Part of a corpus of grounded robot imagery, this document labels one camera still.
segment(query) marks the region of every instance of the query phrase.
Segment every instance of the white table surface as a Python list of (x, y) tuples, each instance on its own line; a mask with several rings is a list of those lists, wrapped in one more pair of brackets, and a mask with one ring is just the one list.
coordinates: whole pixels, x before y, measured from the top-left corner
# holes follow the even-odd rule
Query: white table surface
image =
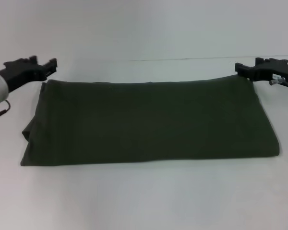
[[(57, 58), (63, 81), (224, 77), (288, 59), (288, 0), (0, 1), (0, 69), (30, 55)], [(288, 88), (254, 85), (278, 157), (62, 167), (20, 166), (41, 83), (17, 89), (0, 118), (0, 230), (288, 230)]]

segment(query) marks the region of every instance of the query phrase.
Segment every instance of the dark green cloth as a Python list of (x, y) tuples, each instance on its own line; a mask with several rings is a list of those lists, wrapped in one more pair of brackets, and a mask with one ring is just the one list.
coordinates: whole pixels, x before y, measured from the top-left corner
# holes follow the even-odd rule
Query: dark green cloth
[(21, 165), (279, 155), (252, 82), (43, 83)]

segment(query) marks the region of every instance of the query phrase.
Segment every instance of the white backdrop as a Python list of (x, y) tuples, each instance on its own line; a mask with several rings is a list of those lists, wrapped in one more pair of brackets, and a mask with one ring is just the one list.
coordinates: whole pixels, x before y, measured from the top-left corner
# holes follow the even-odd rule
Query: white backdrop
[[(288, 0), (1, 0), (0, 69), (30, 55), (65, 81), (224, 77), (288, 59)], [(288, 230), (288, 88), (255, 83), (279, 157), (21, 167), (40, 85), (0, 118), (0, 230)]]

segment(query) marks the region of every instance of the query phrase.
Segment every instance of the folded fabric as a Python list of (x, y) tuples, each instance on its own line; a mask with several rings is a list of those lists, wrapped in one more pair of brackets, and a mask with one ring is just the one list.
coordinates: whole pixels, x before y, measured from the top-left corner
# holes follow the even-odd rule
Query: folded fabric
[(239, 76), (158, 83), (43, 83), (22, 166), (271, 157), (279, 144)]

